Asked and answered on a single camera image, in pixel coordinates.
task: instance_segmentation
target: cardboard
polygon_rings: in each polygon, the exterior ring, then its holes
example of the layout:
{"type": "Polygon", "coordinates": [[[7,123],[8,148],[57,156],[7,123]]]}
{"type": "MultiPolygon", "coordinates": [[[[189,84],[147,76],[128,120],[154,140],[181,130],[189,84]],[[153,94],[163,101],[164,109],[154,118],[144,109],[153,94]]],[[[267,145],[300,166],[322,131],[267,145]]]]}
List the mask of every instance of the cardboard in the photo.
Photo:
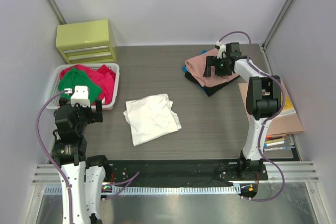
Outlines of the cardboard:
{"type": "MultiPolygon", "coordinates": [[[[241,98],[244,102],[244,108],[246,111],[246,97],[247,97],[248,83],[239,83],[238,85],[239,85],[241,98]]],[[[247,115],[248,120],[250,121],[250,115],[247,113],[247,111],[246,111],[246,115],[247,115]]],[[[268,128],[267,135],[271,135],[271,136],[286,135],[286,134],[301,133],[303,131],[304,129],[302,127],[300,119],[297,113],[295,113],[291,115],[284,115],[284,116],[274,118],[268,128]]]]}

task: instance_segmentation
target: metal floor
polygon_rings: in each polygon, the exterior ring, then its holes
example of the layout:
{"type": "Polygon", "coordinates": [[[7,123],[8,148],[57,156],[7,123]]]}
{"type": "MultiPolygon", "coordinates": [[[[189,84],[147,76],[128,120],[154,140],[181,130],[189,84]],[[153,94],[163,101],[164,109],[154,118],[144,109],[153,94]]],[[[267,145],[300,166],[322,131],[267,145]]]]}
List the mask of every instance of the metal floor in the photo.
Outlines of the metal floor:
{"type": "MultiPolygon", "coordinates": [[[[211,97],[184,77],[181,67],[188,58],[214,45],[118,47],[120,82],[112,111],[103,123],[89,125],[85,137],[87,156],[108,159],[226,159],[238,158],[245,145],[248,120],[238,87],[242,78],[211,97]],[[167,93],[182,129],[134,147],[123,111],[125,101],[167,93]]],[[[248,45],[241,45],[243,55],[248,45]]],[[[266,70],[259,45],[253,45],[253,62],[266,70]]],[[[273,151],[271,158],[292,158],[291,151],[273,151]]]]}
{"type": "MultiPolygon", "coordinates": [[[[260,184],[257,198],[279,191],[280,184],[260,184]]],[[[305,183],[288,183],[277,199],[248,202],[238,195],[118,197],[101,202],[103,224],[315,224],[305,183]]],[[[36,224],[61,224],[61,196],[44,196],[36,224]]]]}

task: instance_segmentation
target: gray wooden table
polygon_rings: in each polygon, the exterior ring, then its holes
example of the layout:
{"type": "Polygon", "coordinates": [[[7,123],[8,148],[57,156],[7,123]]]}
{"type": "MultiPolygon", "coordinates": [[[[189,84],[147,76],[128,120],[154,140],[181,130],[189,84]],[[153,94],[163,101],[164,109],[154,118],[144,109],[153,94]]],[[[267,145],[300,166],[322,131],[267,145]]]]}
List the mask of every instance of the gray wooden table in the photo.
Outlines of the gray wooden table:
{"type": "MultiPolygon", "coordinates": [[[[103,123],[89,125],[87,157],[105,154],[108,159],[219,159],[238,158],[248,132],[248,120],[240,96],[238,78],[208,97],[184,77],[181,67],[190,57],[213,45],[119,47],[120,81],[114,108],[103,112],[103,123]],[[182,129],[134,147],[123,112],[125,101],[167,93],[182,129]]],[[[248,45],[241,46],[246,55],[248,45]]],[[[253,62],[265,70],[258,45],[253,62]]],[[[267,153],[292,157],[291,151],[267,153]]]]}

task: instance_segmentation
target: laundry basket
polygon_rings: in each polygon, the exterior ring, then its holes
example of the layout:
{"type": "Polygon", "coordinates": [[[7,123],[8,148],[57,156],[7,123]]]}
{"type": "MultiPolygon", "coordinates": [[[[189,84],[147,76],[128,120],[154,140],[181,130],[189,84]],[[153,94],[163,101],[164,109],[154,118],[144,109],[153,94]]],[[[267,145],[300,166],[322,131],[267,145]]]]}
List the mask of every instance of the laundry basket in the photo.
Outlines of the laundry basket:
{"type": "MultiPolygon", "coordinates": [[[[71,65],[61,65],[58,66],[54,74],[49,82],[46,97],[45,97],[45,102],[47,102],[53,95],[58,93],[60,90],[58,90],[58,85],[59,85],[59,74],[61,73],[62,70],[67,69],[71,66],[74,66],[76,64],[71,64],[71,65]]],[[[113,72],[115,72],[116,79],[114,82],[114,91],[113,91],[113,98],[112,102],[110,104],[105,104],[102,106],[103,110],[112,110],[114,103],[116,102],[116,97],[118,93],[118,84],[119,84],[119,66],[115,63],[91,63],[91,64],[81,64],[83,66],[86,66],[88,68],[91,68],[93,70],[98,70],[102,65],[106,65],[109,69],[111,69],[113,72]]],[[[47,106],[47,109],[49,110],[56,110],[59,108],[59,96],[53,99],[47,106]]]]}

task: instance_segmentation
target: purple cable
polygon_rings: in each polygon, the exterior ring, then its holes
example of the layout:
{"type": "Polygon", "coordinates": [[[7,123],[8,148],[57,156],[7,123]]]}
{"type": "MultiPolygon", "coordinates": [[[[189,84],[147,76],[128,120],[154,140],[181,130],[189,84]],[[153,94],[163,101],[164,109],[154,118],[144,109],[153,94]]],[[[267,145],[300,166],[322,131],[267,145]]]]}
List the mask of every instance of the purple cable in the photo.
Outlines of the purple cable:
{"type": "Polygon", "coordinates": [[[129,181],[133,181],[137,176],[139,175],[139,172],[137,172],[133,177],[129,178],[128,180],[125,180],[123,182],[117,182],[117,183],[109,183],[109,184],[105,184],[103,186],[119,186],[119,185],[123,185],[126,184],[129,181]]]}
{"type": "Polygon", "coordinates": [[[38,142],[40,143],[41,145],[41,148],[42,150],[44,151],[44,153],[47,155],[48,159],[50,160],[50,162],[55,166],[55,168],[57,169],[57,171],[60,173],[60,175],[62,176],[62,178],[64,179],[65,181],[65,184],[67,186],[67,189],[68,189],[68,195],[69,195],[69,223],[70,224],[73,224],[73,217],[72,217],[72,193],[71,193],[71,188],[70,188],[70,183],[69,183],[69,180],[67,178],[67,176],[64,174],[64,172],[61,170],[61,168],[56,164],[55,160],[52,158],[52,156],[49,154],[48,150],[46,149],[42,139],[41,139],[41,135],[40,135],[40,130],[38,128],[38,123],[40,121],[40,117],[41,117],[41,114],[43,112],[43,110],[46,108],[46,106],[53,100],[55,99],[56,97],[58,97],[59,95],[65,93],[66,91],[60,91],[58,92],[57,94],[55,94],[53,97],[51,97],[43,106],[42,108],[40,109],[40,111],[38,112],[37,114],[37,117],[36,117],[36,122],[35,122],[35,131],[36,131],[36,136],[37,136],[37,139],[38,139],[38,142]]]}
{"type": "Polygon", "coordinates": [[[108,199],[113,199],[115,198],[116,196],[118,196],[119,194],[121,194],[132,182],[133,180],[139,175],[139,172],[137,172],[132,178],[124,181],[124,182],[119,182],[119,183],[112,183],[113,185],[122,185],[122,184],[125,184],[126,182],[128,182],[119,192],[113,194],[112,196],[110,197],[106,197],[105,200],[108,200],[108,199]]]}
{"type": "Polygon", "coordinates": [[[258,68],[256,68],[251,62],[249,62],[249,61],[250,61],[250,54],[251,54],[251,51],[252,51],[252,46],[251,46],[251,45],[252,45],[252,42],[251,42],[251,38],[250,38],[250,36],[249,36],[247,33],[243,32],[243,31],[233,31],[233,32],[231,32],[231,33],[228,33],[228,34],[224,35],[224,36],[219,40],[219,42],[222,41],[224,38],[226,38],[227,36],[229,36],[229,35],[231,35],[231,34],[244,34],[244,35],[247,37],[248,42],[249,42],[249,47],[250,47],[250,49],[249,49],[249,51],[248,51],[248,54],[247,54],[247,63],[248,63],[248,65],[249,65],[252,69],[254,69],[255,71],[257,71],[259,74],[261,74],[261,75],[263,75],[263,76],[265,76],[265,77],[270,78],[270,79],[271,79],[272,81],[274,81],[274,82],[279,86],[279,88],[281,89],[281,94],[282,94],[282,104],[281,104],[280,110],[279,110],[275,115],[270,116],[269,118],[267,118],[266,120],[264,120],[264,122],[262,123],[261,129],[260,129],[259,137],[258,137],[258,150],[259,150],[259,154],[262,156],[262,158],[263,158],[264,160],[270,162],[271,164],[273,164],[273,165],[279,170],[279,173],[280,173],[281,178],[282,178],[281,189],[280,189],[280,191],[278,191],[277,194],[275,194],[274,196],[272,196],[272,197],[270,197],[270,198],[267,198],[267,199],[250,199],[250,198],[248,198],[248,197],[243,196],[244,199],[248,199],[248,200],[252,200],[252,201],[257,201],[257,202],[266,202],[266,201],[269,201],[269,200],[273,200],[273,199],[277,198],[280,194],[282,194],[282,192],[283,192],[283,190],[284,190],[284,188],[285,188],[285,184],[286,184],[286,183],[285,183],[285,176],[284,176],[284,174],[283,174],[281,168],[280,168],[276,163],[274,163],[272,160],[268,159],[268,158],[263,154],[263,152],[262,152],[262,150],[261,150],[260,142],[261,142],[261,137],[262,137],[263,132],[264,132],[264,129],[265,129],[265,124],[266,124],[266,122],[269,121],[269,120],[272,120],[272,119],[275,118],[277,115],[279,115],[279,114],[282,112],[283,108],[285,107],[285,104],[286,104],[286,93],[285,93],[285,90],[284,90],[284,88],[282,87],[281,83],[280,83],[277,79],[275,79],[273,76],[271,76],[271,75],[269,75],[269,74],[267,74],[267,73],[265,73],[265,72],[260,71],[260,70],[259,70],[258,68]]]}

